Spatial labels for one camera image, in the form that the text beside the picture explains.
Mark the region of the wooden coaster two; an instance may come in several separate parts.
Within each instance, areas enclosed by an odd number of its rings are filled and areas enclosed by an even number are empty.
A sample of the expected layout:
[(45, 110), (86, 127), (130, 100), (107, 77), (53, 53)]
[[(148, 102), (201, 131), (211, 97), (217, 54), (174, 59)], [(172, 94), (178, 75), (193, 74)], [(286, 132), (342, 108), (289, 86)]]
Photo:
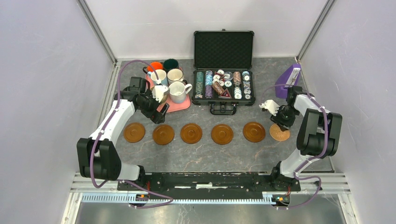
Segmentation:
[(175, 137), (174, 129), (169, 125), (159, 125), (152, 133), (153, 140), (158, 145), (167, 145)]

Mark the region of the white mug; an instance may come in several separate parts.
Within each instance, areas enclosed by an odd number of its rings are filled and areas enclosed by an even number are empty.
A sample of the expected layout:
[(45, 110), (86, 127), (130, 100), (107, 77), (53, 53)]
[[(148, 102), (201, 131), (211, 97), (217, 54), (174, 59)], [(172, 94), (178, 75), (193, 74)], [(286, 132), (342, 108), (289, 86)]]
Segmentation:
[(187, 98), (187, 94), (192, 89), (192, 84), (185, 84), (183, 82), (174, 82), (170, 86), (170, 98), (173, 103), (181, 104)]

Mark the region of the wooden coaster five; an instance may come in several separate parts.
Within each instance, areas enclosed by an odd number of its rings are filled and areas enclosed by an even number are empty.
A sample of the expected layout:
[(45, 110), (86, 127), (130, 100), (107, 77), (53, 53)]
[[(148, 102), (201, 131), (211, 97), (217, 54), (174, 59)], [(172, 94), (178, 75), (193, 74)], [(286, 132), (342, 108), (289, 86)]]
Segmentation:
[(264, 127), (258, 122), (248, 122), (243, 127), (243, 136), (246, 140), (257, 143), (266, 137)]

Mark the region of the wooden coaster one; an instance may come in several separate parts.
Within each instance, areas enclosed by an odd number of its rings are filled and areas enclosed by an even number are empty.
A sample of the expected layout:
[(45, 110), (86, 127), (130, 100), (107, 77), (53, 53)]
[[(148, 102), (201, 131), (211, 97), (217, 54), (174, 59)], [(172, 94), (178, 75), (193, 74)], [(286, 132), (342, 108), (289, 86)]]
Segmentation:
[(144, 125), (134, 122), (125, 127), (123, 137), (129, 143), (137, 143), (143, 139), (145, 133), (146, 130)]

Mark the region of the wooden coaster three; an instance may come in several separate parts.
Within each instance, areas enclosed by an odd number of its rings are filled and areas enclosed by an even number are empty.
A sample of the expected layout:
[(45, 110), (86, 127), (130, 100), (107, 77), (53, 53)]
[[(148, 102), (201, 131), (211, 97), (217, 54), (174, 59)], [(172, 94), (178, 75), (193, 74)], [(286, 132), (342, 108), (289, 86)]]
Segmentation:
[(181, 139), (187, 144), (198, 143), (202, 138), (203, 132), (199, 125), (189, 123), (182, 127), (180, 131)]

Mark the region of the wooden coaster four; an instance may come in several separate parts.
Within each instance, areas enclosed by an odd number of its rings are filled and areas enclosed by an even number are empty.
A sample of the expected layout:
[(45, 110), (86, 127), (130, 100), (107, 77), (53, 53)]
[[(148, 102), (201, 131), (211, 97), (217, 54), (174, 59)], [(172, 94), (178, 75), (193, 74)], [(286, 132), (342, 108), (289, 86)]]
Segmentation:
[(211, 138), (216, 144), (229, 144), (233, 139), (233, 130), (226, 124), (215, 125), (211, 131)]

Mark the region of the beige ceramic mug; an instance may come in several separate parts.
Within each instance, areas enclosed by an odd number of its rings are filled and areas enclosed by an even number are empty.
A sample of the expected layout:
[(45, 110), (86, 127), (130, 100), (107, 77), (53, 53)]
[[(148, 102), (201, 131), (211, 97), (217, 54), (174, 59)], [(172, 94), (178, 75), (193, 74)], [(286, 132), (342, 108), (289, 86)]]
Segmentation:
[(167, 90), (166, 92), (163, 93), (162, 99), (161, 99), (161, 104), (164, 104), (164, 103), (167, 101), (169, 92), (170, 92), (170, 91)]

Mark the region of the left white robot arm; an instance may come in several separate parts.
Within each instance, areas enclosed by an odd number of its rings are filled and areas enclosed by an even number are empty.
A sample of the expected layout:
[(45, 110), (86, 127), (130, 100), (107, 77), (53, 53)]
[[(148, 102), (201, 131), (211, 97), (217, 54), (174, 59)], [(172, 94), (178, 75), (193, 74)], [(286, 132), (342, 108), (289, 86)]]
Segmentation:
[(136, 111), (155, 124), (163, 123), (169, 105), (165, 104), (160, 111), (157, 108), (169, 91), (166, 85), (150, 85), (144, 78), (132, 77), (129, 86), (115, 94), (112, 107), (99, 127), (88, 138), (78, 140), (80, 174), (105, 181), (129, 180), (135, 190), (143, 189), (147, 184), (146, 176), (141, 174), (143, 169), (121, 161), (116, 141)]

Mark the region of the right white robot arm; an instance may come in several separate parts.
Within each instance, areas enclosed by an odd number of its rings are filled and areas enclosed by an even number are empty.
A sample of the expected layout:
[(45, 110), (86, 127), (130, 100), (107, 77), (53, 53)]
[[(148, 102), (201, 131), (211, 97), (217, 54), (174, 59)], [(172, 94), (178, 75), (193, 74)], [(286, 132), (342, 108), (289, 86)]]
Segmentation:
[(342, 126), (341, 114), (326, 110), (300, 86), (288, 87), (286, 102), (286, 105), (275, 109), (271, 121), (281, 131), (289, 130), (297, 115), (302, 115), (303, 121), (297, 135), (296, 149), (271, 172), (269, 183), (275, 190), (284, 189), (311, 163), (335, 155)]

